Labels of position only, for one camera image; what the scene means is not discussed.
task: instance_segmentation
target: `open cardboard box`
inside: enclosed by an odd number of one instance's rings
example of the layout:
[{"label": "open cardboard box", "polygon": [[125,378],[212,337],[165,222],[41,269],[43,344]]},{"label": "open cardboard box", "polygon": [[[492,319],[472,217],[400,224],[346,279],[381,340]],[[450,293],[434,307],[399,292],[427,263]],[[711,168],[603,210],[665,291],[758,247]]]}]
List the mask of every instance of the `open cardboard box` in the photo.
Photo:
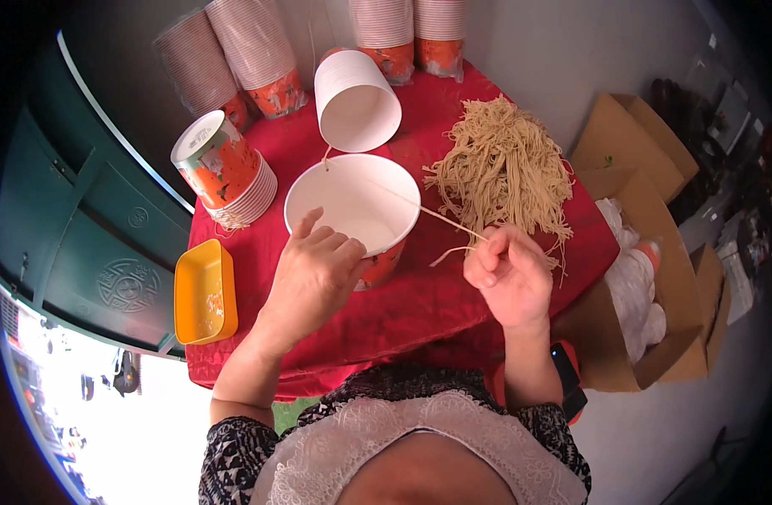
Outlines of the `open cardboard box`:
[{"label": "open cardboard box", "polygon": [[725,278],[723,262],[708,244],[689,255],[695,270],[703,313],[703,333],[660,379],[662,382],[692,380],[707,376],[720,354],[731,309],[731,284]]},{"label": "open cardboard box", "polygon": [[701,337],[700,294],[684,241],[662,198],[640,170],[606,168],[578,174],[594,200],[619,200],[627,222],[661,248],[656,301],[666,315],[666,336],[632,365],[611,292],[600,279],[553,321],[552,336],[572,343],[583,386],[600,391],[641,391],[660,379]]},{"label": "open cardboard box", "polygon": [[599,95],[571,156],[576,171],[640,168],[667,203],[695,176],[695,159],[669,126],[635,95]]}]

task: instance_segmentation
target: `hand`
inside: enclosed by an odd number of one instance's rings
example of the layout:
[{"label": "hand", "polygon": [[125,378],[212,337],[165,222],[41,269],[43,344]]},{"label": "hand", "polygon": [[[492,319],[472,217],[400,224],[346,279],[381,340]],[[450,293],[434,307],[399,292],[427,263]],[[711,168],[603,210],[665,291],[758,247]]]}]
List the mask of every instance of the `hand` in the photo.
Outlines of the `hand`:
[{"label": "hand", "polygon": [[476,250],[464,260],[464,278],[482,292],[505,332],[537,329],[548,336],[552,273],[546,255],[517,226],[486,228]]},{"label": "hand", "polygon": [[358,239],[329,226],[311,232],[323,213],[321,207],[313,209],[293,228],[255,324],[266,329],[262,334],[273,340],[270,351],[275,355],[284,356],[321,328],[372,264],[371,258],[361,259],[367,248]]}]

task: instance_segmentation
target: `lace trim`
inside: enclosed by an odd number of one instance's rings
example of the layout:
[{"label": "lace trim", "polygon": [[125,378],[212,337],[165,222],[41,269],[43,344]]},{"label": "lace trim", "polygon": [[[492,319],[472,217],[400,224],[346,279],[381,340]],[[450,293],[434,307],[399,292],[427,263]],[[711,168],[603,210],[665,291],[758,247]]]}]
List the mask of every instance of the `lace trim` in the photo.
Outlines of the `lace trim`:
[{"label": "lace trim", "polygon": [[427,428],[460,441],[504,479],[519,503],[582,503],[580,479],[521,422],[480,407],[463,391],[385,401],[356,398],[335,414],[294,431],[262,466],[251,503],[335,503],[344,486],[378,452]]}]

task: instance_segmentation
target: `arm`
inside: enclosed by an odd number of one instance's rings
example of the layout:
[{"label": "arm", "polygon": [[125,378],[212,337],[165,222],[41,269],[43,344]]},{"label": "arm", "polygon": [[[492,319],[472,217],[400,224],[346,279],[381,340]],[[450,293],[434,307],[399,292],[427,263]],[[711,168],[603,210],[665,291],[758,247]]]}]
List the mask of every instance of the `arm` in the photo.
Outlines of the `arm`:
[{"label": "arm", "polygon": [[479,288],[504,329],[507,407],[562,405],[560,376],[549,354],[552,274],[543,250],[516,226],[484,230],[486,242],[464,262],[464,278]]},{"label": "arm", "polygon": [[512,413],[544,403],[563,405],[563,385],[549,350],[548,319],[528,330],[504,330],[504,387]]},{"label": "arm", "polygon": [[340,308],[371,265],[366,248],[328,226],[312,231],[317,208],[298,225],[282,250],[274,283],[250,333],[226,361],[212,389],[210,420],[256,419],[271,428],[271,402],[282,358],[321,328]]}]

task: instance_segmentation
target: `grass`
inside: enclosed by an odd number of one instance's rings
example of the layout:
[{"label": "grass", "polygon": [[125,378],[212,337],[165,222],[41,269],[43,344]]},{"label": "grass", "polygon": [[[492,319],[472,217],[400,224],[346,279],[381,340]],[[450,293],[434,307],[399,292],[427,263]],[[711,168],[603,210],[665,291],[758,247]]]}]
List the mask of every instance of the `grass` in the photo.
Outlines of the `grass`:
[{"label": "grass", "polygon": [[296,419],[299,418],[302,410],[317,404],[320,398],[316,396],[311,399],[296,399],[293,403],[276,401],[271,409],[274,411],[274,430],[277,435],[281,435],[283,431],[296,426]]}]

